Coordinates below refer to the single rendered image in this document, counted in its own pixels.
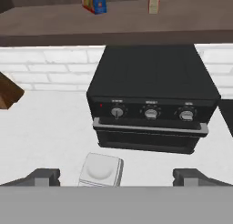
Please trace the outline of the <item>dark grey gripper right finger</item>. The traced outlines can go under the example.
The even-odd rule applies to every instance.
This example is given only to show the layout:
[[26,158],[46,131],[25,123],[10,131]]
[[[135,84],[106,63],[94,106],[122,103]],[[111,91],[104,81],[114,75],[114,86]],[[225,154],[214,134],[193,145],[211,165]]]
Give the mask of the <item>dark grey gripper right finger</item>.
[[174,187],[228,186],[228,183],[209,178],[196,168],[175,168],[173,177]]

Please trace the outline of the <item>brown wooden cabinet door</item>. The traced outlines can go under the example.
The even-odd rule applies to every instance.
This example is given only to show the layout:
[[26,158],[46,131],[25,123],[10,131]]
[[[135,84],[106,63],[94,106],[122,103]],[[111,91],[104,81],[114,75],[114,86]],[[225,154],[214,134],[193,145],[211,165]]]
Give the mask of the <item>brown wooden cabinet door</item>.
[[9,109],[24,93],[24,89],[0,72],[0,109]]

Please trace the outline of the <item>black toaster oven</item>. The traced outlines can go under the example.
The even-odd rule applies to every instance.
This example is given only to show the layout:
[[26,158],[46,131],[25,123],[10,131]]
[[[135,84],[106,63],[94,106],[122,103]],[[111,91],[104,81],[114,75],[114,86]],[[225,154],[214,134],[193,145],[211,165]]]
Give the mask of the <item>black toaster oven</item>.
[[86,98],[100,147],[191,154],[221,95],[192,45],[107,46]]

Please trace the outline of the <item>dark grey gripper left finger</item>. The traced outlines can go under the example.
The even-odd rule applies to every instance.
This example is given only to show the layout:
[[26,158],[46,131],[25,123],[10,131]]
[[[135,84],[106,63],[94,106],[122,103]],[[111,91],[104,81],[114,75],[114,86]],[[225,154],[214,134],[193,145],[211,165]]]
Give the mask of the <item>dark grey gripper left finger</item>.
[[4,186],[59,187],[59,178],[59,168],[37,168],[26,177],[7,182],[4,184]]

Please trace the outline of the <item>beige and red food box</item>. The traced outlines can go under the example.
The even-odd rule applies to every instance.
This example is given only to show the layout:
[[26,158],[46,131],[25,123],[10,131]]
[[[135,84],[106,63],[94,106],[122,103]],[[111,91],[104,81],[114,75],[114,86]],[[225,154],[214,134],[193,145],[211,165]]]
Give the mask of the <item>beige and red food box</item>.
[[160,0],[148,0],[148,12],[156,14],[158,12]]

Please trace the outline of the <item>brown wooden cabinet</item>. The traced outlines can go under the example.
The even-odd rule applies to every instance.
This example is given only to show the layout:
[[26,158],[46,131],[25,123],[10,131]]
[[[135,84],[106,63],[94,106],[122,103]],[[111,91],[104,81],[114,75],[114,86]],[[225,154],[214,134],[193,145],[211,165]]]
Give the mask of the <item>brown wooden cabinet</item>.
[[0,0],[0,46],[233,43],[233,0],[107,0],[95,15],[81,0]]

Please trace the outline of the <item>blue and yellow food box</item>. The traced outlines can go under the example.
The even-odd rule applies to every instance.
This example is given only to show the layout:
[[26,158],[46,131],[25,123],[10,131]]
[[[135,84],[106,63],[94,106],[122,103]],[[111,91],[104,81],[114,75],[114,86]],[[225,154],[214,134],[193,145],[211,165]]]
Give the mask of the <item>blue and yellow food box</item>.
[[106,0],[81,0],[82,6],[95,15],[106,12]]

